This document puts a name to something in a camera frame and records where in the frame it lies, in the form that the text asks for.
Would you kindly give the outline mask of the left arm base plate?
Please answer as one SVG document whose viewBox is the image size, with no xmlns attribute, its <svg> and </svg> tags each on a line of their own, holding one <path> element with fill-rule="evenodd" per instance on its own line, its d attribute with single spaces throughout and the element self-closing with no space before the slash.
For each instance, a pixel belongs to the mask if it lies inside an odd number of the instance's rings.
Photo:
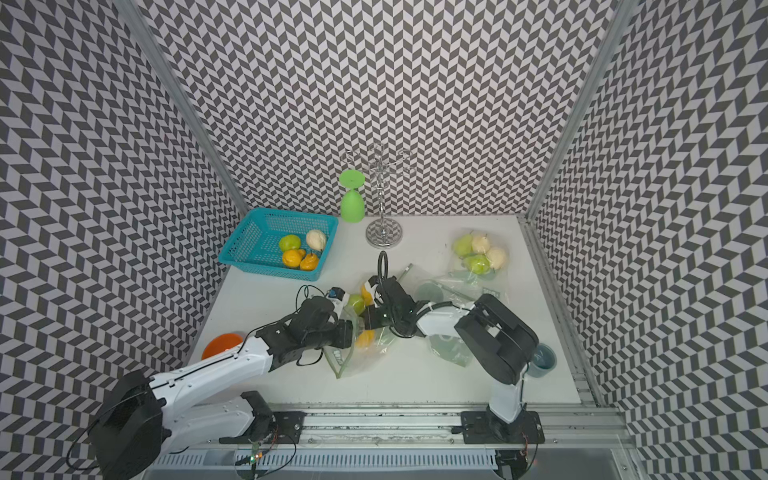
<svg viewBox="0 0 768 480">
<path fill-rule="evenodd" d="M 270 415 L 257 415 L 240 435 L 219 438 L 220 444 L 297 443 L 304 427 L 306 413 L 303 411 L 278 411 Z"/>
</svg>

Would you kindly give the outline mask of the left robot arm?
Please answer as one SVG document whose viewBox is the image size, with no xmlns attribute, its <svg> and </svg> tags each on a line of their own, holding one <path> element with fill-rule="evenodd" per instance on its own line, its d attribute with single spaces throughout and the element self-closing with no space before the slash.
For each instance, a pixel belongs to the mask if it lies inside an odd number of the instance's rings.
<svg viewBox="0 0 768 480">
<path fill-rule="evenodd" d="M 132 479 L 159 457 L 209 441 L 261 442 L 272 435 L 274 413 L 249 391 L 212 404 L 232 386 L 296 363 L 303 353 L 345 349 L 356 323 L 343 301 L 315 296 L 285 317 L 259 326 L 238 345 L 205 360 L 152 377 L 122 377 L 105 397 L 87 440 L 106 479 Z"/>
</svg>

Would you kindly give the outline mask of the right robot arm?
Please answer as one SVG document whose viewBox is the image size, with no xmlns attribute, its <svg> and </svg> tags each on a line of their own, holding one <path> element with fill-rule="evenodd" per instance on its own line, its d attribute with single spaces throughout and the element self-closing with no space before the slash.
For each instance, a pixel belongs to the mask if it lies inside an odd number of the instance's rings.
<svg viewBox="0 0 768 480">
<path fill-rule="evenodd" d="M 460 304 L 415 300 L 395 277 L 372 276 L 373 304 L 363 314 L 367 329 L 385 327 L 398 338 L 459 340 L 493 379 L 488 409 L 511 425 L 525 409 L 524 377 L 539 345 L 537 334 L 490 293 Z"/>
</svg>

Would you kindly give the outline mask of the zip-top bag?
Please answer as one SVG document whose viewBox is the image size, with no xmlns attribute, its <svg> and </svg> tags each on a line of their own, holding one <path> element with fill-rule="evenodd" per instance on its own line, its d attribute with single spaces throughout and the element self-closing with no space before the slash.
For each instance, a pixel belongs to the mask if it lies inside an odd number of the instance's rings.
<svg viewBox="0 0 768 480">
<path fill-rule="evenodd" d="M 432 353 L 444 361 L 465 368 L 474 360 L 474 355 L 460 337 L 430 335 L 427 340 Z"/>
<path fill-rule="evenodd" d="M 368 290 L 373 295 L 373 299 L 375 295 L 376 277 L 395 277 L 389 274 L 389 261 L 387 259 L 387 254 L 384 252 L 382 252 L 379 256 L 376 272 L 362 284 L 366 285 Z M 347 293 L 350 296 L 352 294 L 360 294 L 360 289 L 357 292 Z M 365 330 L 361 316 L 357 316 L 347 304 L 342 312 L 341 318 L 338 319 L 338 322 L 340 320 L 351 320 L 353 322 L 354 343 L 350 348 L 343 350 L 334 348 L 333 346 L 324 346 L 322 348 L 323 358 L 328 363 L 335 377 L 338 379 L 343 377 L 351 377 L 371 368 L 374 363 L 383 358 L 383 356 L 388 352 L 396 340 L 408 339 L 396 336 L 389 327 L 383 327 L 374 330 L 376 332 L 376 340 L 374 344 L 372 344 L 367 349 L 356 349 L 355 341 L 357 337 Z"/>
<path fill-rule="evenodd" d="M 498 271 L 493 269 L 486 275 L 471 274 L 463 265 L 463 260 L 453 252 L 453 243 L 465 234 L 487 234 L 492 247 L 501 247 L 508 254 L 506 265 Z M 474 302 L 480 296 L 488 294 L 502 302 L 508 301 L 509 282 L 507 270 L 510 263 L 508 244 L 500 235 L 485 230 L 462 228 L 453 235 L 447 244 L 448 256 L 445 271 L 439 275 L 419 273 L 414 277 L 417 300 L 428 302 L 451 301 L 455 304 Z"/>
</svg>

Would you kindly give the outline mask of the yellow pear bag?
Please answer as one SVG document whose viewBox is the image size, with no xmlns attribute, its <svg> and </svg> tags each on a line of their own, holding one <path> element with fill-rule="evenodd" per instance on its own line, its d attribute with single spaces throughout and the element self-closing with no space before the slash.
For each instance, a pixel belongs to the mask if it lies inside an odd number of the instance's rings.
<svg viewBox="0 0 768 480">
<path fill-rule="evenodd" d="M 314 271 L 319 264 L 319 257 L 314 253 L 307 254 L 300 262 L 299 269 L 301 271 Z"/>
<path fill-rule="evenodd" d="M 282 263 L 287 268 L 298 269 L 305 256 L 303 249 L 286 250 L 282 253 Z"/>
<path fill-rule="evenodd" d="M 364 301 L 364 304 L 365 304 L 365 306 L 371 306 L 371 305 L 373 305 L 373 304 L 374 304 L 373 295 L 372 295 L 372 294 L 371 294 L 371 292 L 368 290 L 368 288 L 366 287 L 366 285 L 362 285 L 362 286 L 361 286 L 361 288 L 360 288 L 360 294 L 361 294 L 361 296 L 362 296 L 362 299 L 363 299 L 363 301 Z"/>
<path fill-rule="evenodd" d="M 367 349 L 375 343 L 376 332 L 374 330 L 364 330 L 355 341 L 356 349 Z"/>
</svg>

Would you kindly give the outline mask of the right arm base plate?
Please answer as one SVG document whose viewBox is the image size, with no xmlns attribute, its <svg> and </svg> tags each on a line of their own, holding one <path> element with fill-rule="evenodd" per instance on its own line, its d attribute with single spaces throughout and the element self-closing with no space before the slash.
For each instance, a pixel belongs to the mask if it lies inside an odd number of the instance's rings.
<svg viewBox="0 0 768 480">
<path fill-rule="evenodd" d="M 506 423 L 489 409 L 463 411 L 461 424 L 453 429 L 465 444 L 543 444 L 544 429 L 537 412 L 523 410 L 511 423 Z"/>
</svg>

